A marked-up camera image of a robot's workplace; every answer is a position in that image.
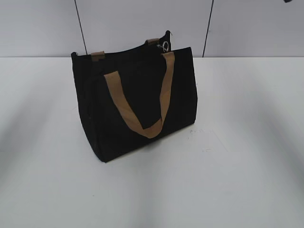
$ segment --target tan strap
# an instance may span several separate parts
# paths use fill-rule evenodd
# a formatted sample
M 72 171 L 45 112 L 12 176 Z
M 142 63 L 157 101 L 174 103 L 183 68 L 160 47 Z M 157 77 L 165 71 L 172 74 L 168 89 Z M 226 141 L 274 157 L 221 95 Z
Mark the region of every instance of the tan strap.
M 93 62 L 98 62 L 100 59 L 104 59 L 105 58 L 105 52 L 104 51 L 100 51 L 100 52 L 93 52 L 91 54 L 91 59 Z
M 162 131 L 162 126 L 170 105 L 175 56 L 174 52 L 167 52 L 162 55 L 166 60 L 167 70 L 162 81 L 160 94 L 161 117 L 155 124 L 146 129 L 143 129 L 141 123 L 124 96 L 123 86 L 118 71 L 104 75 L 111 98 L 113 99 L 113 102 L 124 122 L 132 131 L 137 132 L 138 134 L 149 139 L 154 138 Z
M 159 44 L 160 43 L 160 39 L 159 38 L 148 39 L 148 40 L 146 40 L 146 42 L 148 43 L 148 45 Z

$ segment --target tote bag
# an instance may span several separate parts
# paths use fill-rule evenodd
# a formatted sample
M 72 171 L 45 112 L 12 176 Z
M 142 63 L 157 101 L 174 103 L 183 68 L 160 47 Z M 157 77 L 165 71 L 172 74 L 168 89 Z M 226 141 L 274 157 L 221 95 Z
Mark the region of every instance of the tote bag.
M 191 48 L 171 50 L 170 32 L 117 53 L 71 54 L 80 120 L 103 162 L 195 122 Z

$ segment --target bag handle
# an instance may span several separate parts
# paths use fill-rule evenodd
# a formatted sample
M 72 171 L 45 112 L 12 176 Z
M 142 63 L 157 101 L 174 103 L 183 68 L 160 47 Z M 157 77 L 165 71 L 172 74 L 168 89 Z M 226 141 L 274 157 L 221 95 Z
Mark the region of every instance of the bag handle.
M 162 56 L 166 60 L 167 69 L 162 81 L 160 94 L 161 117 L 155 124 L 146 129 L 143 129 L 141 123 L 139 122 L 138 118 L 136 117 L 135 113 L 133 112 L 124 96 L 124 91 L 118 71 L 104 75 L 111 98 L 124 122 L 132 131 L 149 139 L 156 137 L 162 131 L 162 126 L 170 105 L 175 56 L 174 52 L 167 52 L 162 54 Z

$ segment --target bag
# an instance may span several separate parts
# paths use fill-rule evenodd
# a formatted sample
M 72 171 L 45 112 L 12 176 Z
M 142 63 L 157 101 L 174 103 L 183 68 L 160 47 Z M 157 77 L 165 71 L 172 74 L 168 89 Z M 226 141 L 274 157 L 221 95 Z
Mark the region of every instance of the bag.
M 194 123 L 191 48 L 171 51 L 170 32 L 117 53 L 71 54 L 80 120 L 103 162 Z

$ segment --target white surface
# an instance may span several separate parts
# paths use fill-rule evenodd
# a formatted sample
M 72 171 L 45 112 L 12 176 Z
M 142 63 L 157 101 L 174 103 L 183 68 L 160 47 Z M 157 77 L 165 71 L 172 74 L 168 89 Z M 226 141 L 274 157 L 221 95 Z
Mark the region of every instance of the white surface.
M 0 57 L 84 52 L 73 0 L 1 0 Z
M 77 0 L 87 51 L 116 52 L 173 33 L 172 48 L 201 57 L 211 0 Z
M 303 9 L 302 0 L 215 0 L 205 56 L 304 56 Z
M 69 58 L 0 58 L 0 227 L 304 227 L 304 58 L 194 59 L 196 123 L 107 164 Z

